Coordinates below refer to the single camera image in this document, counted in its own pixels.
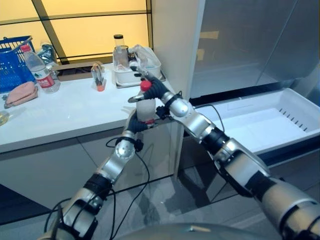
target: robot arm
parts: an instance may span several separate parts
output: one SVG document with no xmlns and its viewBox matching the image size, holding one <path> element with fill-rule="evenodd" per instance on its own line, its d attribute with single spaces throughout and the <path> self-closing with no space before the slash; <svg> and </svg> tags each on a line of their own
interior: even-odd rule
<svg viewBox="0 0 320 240">
<path fill-rule="evenodd" d="M 62 219 L 56 219 L 57 229 L 54 230 L 54 226 L 51 226 L 50 230 L 38 240 L 90 240 L 98 225 L 95 216 L 102 208 L 104 200 L 127 162 L 143 147 L 142 142 L 135 140 L 136 133 L 152 126 L 139 122 L 134 110 L 125 124 L 121 137 L 117 139 L 111 156 L 97 168 L 91 178 L 63 208 Z"/>
<path fill-rule="evenodd" d="M 152 82 L 142 95 L 131 97 L 131 103 L 159 98 L 164 103 L 157 115 L 182 124 L 211 156 L 218 173 L 242 196 L 254 197 L 265 215 L 285 240 L 316 240 L 320 238 L 320 205 L 294 186 L 273 178 L 268 167 L 255 154 L 233 138 L 229 138 L 208 118 L 196 112 L 180 94 L 170 92 L 151 73 L 139 68 L 144 78 Z M 142 148 L 135 140 L 137 132 L 153 127 L 137 120 L 134 111 L 117 140 L 112 155 L 98 167 L 76 195 L 63 208 L 58 219 L 55 239 L 91 239 L 98 221 L 95 215 L 135 151 Z M 53 229 L 39 240 L 52 239 Z"/>
<path fill-rule="evenodd" d="M 307 194 L 270 175 L 268 167 L 255 154 L 233 138 L 229 138 L 192 105 L 174 95 L 151 73 L 132 69 L 152 82 L 143 95 L 129 102 L 159 98 L 164 107 L 157 114 L 179 122 L 211 156 L 218 173 L 242 196 L 254 197 L 267 218 L 290 240 L 320 239 L 320 205 Z"/>
</svg>

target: blue basket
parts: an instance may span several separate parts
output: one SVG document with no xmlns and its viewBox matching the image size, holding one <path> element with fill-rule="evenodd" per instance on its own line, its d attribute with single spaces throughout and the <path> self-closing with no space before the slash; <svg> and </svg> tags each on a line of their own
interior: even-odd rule
<svg viewBox="0 0 320 240">
<path fill-rule="evenodd" d="M 28 44 L 34 51 L 31 36 L 12 37 L 0 40 L 0 93 L 9 92 L 28 81 L 35 81 L 26 66 L 21 45 Z"/>
</svg>

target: black cable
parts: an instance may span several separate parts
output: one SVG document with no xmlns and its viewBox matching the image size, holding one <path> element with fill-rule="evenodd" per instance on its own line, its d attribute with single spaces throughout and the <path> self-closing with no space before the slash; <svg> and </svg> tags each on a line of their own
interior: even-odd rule
<svg viewBox="0 0 320 240">
<path fill-rule="evenodd" d="M 92 200 L 94 200 L 96 197 L 98 197 L 100 194 L 104 194 L 106 191 L 111 191 L 109 188 L 106 188 L 106 189 L 103 189 L 102 191 L 96 193 L 95 195 L 93 195 L 92 198 L 90 198 L 90 200 L 82 206 L 82 208 L 79 210 L 79 212 L 76 214 L 74 220 L 73 220 L 73 223 L 71 225 L 71 228 L 73 229 L 75 224 L 76 224 L 76 221 L 77 221 L 77 218 L 79 217 L 79 215 L 81 214 L 81 212 L 89 205 L 89 203 L 91 203 Z"/>
<path fill-rule="evenodd" d="M 213 203 L 215 201 L 215 198 L 221 193 L 222 189 L 227 185 L 227 182 L 223 184 L 223 186 L 220 188 L 220 190 L 213 196 L 212 201 L 209 201 L 210 203 Z"/>
<path fill-rule="evenodd" d="M 117 229 L 116 229 L 116 231 L 115 231 L 115 234 L 110 238 L 110 240 L 113 240 L 113 239 L 116 237 L 116 235 L 117 235 L 117 233 L 118 233 L 118 231 L 119 231 L 122 223 L 124 222 L 124 220 L 125 220 L 128 212 L 129 212 L 132 204 L 134 204 L 135 200 L 140 196 L 140 194 L 143 192 L 143 190 L 146 188 L 146 186 L 148 185 L 148 183 L 149 183 L 149 181 L 150 181 L 150 172 L 149 172 L 149 169 L 148 169 L 148 167 L 147 167 L 147 164 L 145 163 L 145 161 L 144 161 L 137 153 L 135 153 L 135 154 L 137 155 L 137 157 L 138 157 L 138 158 L 141 160 L 141 162 L 143 163 L 143 165 L 144 165 L 144 167 L 145 167 L 145 169 L 146 169 L 146 172 L 147 172 L 147 174 L 148 174 L 148 179 L 147 179 L 147 181 L 145 182 L 145 185 L 143 186 L 143 188 L 140 190 L 140 192 L 135 196 L 135 198 L 134 198 L 134 199 L 132 200 L 132 202 L 130 203 L 127 211 L 125 212 L 125 214 L 124 214 L 124 216 L 123 216 L 123 218 L 122 218 L 122 220 L 121 220 L 121 222 L 120 222 L 120 224 L 119 224 L 119 226 L 117 227 Z"/>
<path fill-rule="evenodd" d="M 61 205 L 59 204 L 59 205 L 58 205 L 58 215 L 57 215 L 57 217 L 56 217 L 54 226 L 53 226 L 53 228 L 52 228 L 51 240 L 56 240 L 56 236 L 57 236 L 57 232 L 58 232 L 58 227 L 59 227 L 59 222 L 60 222 L 60 220 L 63 221 L 63 219 L 64 219 L 64 216 L 63 216 L 63 214 L 62 214 L 62 208 L 61 208 Z"/>
<path fill-rule="evenodd" d="M 114 234 L 114 230 L 115 230 L 115 221 L 116 221 L 116 192 L 111 189 L 112 193 L 113 193 L 113 216 L 112 216 L 112 227 L 111 227 L 111 234 L 110 234 L 110 238 L 112 238 L 112 235 Z"/>
<path fill-rule="evenodd" d="M 217 110 L 213 105 L 211 105 L 211 104 L 205 104 L 205 105 L 197 106 L 197 107 L 195 107 L 194 109 L 198 109 L 198 108 L 202 108 L 202 107 L 212 107 L 212 108 L 215 110 L 216 114 L 217 114 L 218 117 L 219 117 L 219 120 L 220 120 L 220 123 L 221 123 L 221 126 L 222 126 L 222 131 L 225 132 L 225 126 L 224 126 L 224 124 L 223 124 L 223 122 L 222 122 L 222 119 L 221 119 L 221 116 L 220 116 L 218 110 Z"/>
<path fill-rule="evenodd" d="M 232 194 L 232 195 L 230 195 L 230 196 L 226 196 L 226 197 L 224 197 L 224 198 L 221 198 L 221 199 L 219 199 L 219 200 L 217 200 L 217 201 L 211 201 L 210 203 L 211 203 L 211 204 L 219 203 L 219 202 L 221 202 L 221 201 L 223 201 L 223 200 L 230 199 L 230 198 L 232 198 L 232 197 L 234 197 L 234 196 L 237 196 L 237 195 L 239 195 L 239 194 L 238 194 L 238 193 L 235 193 L 235 194 Z"/>
<path fill-rule="evenodd" d="M 50 213 L 49 213 L 48 217 L 47 217 L 47 218 L 46 218 L 46 220 L 45 220 L 45 224 L 44 224 L 44 233 L 46 233 L 46 232 L 47 232 L 47 227 L 48 227 L 49 219 L 50 219 L 50 217 L 51 217 L 52 213 L 55 211 L 56 207 L 58 207 L 60 204 L 62 204 L 62 203 L 64 203 L 64 202 L 66 202 L 66 201 L 69 201 L 70 199 L 71 199 L 71 197 L 61 200 L 60 202 L 58 202 L 58 203 L 57 203 L 57 204 L 56 204 L 56 205 L 51 209 L 51 211 L 50 211 Z"/>
<path fill-rule="evenodd" d="M 112 139 L 110 139 L 109 141 L 106 142 L 105 146 L 108 147 L 108 148 L 115 148 L 116 146 L 111 146 L 111 145 L 108 145 L 111 141 L 113 140 L 116 140 L 118 139 L 119 137 L 114 137 Z"/>
</svg>

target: white countertop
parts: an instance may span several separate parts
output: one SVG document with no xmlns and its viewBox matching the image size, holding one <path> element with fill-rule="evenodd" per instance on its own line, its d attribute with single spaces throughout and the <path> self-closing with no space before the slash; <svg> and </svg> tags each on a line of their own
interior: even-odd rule
<svg viewBox="0 0 320 240">
<path fill-rule="evenodd" d="M 6 109 L 10 117 L 0 126 L 0 153 L 123 127 L 136 107 L 128 98 L 140 88 L 117 88 L 112 64 L 104 67 L 106 87 L 102 92 L 92 88 L 92 78 L 63 81 L 53 94 L 38 86 L 38 98 Z M 167 80 L 163 83 L 172 91 Z"/>
</svg>

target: freezer drawer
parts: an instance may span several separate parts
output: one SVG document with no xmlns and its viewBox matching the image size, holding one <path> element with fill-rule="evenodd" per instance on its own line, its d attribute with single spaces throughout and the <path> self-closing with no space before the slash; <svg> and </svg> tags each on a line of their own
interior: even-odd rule
<svg viewBox="0 0 320 240">
<path fill-rule="evenodd" d="M 320 135 L 320 107 L 290 88 L 213 105 L 221 115 L 225 133 L 258 155 Z M 212 107 L 197 111 L 222 129 Z"/>
</svg>

